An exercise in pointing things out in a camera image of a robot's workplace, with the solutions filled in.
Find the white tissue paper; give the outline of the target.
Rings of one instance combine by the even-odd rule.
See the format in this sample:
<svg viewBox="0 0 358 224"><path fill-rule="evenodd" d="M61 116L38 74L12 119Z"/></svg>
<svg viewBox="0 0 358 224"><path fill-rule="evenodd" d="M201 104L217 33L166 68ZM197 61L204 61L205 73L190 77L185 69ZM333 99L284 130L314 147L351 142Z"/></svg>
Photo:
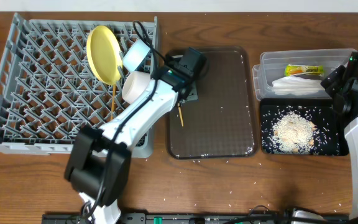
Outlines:
<svg viewBox="0 0 358 224"><path fill-rule="evenodd" d="M300 77L283 77L272 82L272 91L276 95L310 95L324 91L321 80L305 79Z"/></svg>

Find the green orange snack wrapper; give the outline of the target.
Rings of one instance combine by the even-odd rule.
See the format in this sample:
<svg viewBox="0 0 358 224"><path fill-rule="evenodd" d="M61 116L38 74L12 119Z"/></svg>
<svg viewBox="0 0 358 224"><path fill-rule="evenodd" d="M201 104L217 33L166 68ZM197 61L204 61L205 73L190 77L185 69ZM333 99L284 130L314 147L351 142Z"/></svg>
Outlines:
<svg viewBox="0 0 358 224"><path fill-rule="evenodd" d="M324 75L324 68L322 65L287 65L284 70L286 77L293 75Z"/></svg>

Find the light blue bowl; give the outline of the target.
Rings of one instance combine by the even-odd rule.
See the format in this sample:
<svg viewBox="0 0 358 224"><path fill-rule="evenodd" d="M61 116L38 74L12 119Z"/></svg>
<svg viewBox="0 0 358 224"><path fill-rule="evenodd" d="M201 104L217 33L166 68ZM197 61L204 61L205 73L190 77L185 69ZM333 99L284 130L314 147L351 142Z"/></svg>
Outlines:
<svg viewBox="0 0 358 224"><path fill-rule="evenodd" d="M128 72L135 71L150 52L150 47L138 39L125 54L122 62Z"/></svg>

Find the white round bowl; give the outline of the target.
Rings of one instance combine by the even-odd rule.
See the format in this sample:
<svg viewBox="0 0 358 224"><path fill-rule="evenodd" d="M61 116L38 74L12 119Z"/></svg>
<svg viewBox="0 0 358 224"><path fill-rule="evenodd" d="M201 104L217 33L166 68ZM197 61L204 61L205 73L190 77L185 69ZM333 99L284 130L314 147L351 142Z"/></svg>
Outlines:
<svg viewBox="0 0 358 224"><path fill-rule="evenodd" d="M130 73L122 88L122 99L128 104L135 102L148 87L150 80L149 73L139 71Z"/></svg>

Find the yellow round plate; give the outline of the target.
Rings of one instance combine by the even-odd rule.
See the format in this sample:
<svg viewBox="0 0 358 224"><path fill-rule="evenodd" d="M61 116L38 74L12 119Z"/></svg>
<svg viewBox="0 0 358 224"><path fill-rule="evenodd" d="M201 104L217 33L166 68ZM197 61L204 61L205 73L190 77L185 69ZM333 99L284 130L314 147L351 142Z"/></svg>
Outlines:
<svg viewBox="0 0 358 224"><path fill-rule="evenodd" d="M120 80L119 67L122 59L118 41L106 26L97 26L86 41L86 54L93 75L107 85L115 85Z"/></svg>

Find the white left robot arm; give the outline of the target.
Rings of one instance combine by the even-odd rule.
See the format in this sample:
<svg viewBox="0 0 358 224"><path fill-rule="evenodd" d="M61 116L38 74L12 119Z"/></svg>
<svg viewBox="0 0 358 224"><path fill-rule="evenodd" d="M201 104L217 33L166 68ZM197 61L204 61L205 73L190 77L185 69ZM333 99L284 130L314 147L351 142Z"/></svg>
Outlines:
<svg viewBox="0 0 358 224"><path fill-rule="evenodd" d="M145 90L118 116L98 129L81 128L64 178L84 200L79 222L116 223L117 200L128 178L132 151L164 114L187 98L193 83L208 69L200 51L187 48L181 58L167 56L154 70Z"/></svg>

